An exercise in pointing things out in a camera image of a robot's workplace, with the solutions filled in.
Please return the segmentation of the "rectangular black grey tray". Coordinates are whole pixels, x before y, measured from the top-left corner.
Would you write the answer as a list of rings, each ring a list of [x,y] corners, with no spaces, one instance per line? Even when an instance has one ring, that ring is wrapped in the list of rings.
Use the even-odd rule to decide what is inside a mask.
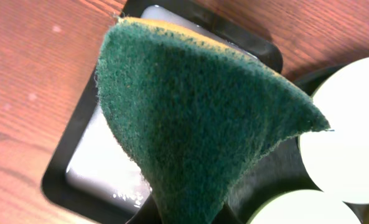
[[[128,0],[122,14],[171,22],[217,40],[280,72],[279,49],[193,1]],[[126,223],[150,196],[138,166],[115,141],[92,75],[42,179],[53,203],[100,223]]]

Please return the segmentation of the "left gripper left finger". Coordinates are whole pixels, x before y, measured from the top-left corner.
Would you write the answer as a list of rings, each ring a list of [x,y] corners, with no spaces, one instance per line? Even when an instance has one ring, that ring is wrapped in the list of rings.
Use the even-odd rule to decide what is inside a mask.
[[[136,214],[125,224],[162,224],[157,205],[149,196]]]

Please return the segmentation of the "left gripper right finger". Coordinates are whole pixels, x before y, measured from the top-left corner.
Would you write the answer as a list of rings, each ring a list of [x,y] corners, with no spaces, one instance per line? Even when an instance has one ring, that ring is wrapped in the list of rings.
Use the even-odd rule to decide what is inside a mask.
[[[228,204],[224,203],[215,217],[215,224],[243,224],[243,222],[235,216]]]

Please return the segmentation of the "mint green plate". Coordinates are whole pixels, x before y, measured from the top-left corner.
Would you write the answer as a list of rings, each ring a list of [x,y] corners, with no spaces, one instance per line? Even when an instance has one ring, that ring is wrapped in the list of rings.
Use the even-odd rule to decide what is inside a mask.
[[[333,73],[312,98],[330,129],[299,137],[307,173],[341,201],[369,204],[369,57]]]
[[[258,208],[247,224],[361,224],[342,201],[318,190],[279,194]]]

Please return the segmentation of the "green yellow sponge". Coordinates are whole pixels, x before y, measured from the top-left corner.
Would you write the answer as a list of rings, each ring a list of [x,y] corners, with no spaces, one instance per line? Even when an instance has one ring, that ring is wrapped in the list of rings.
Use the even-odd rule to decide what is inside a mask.
[[[240,177],[280,142],[329,129],[282,75],[175,24],[125,17],[105,35],[98,97],[163,223],[211,223]]]

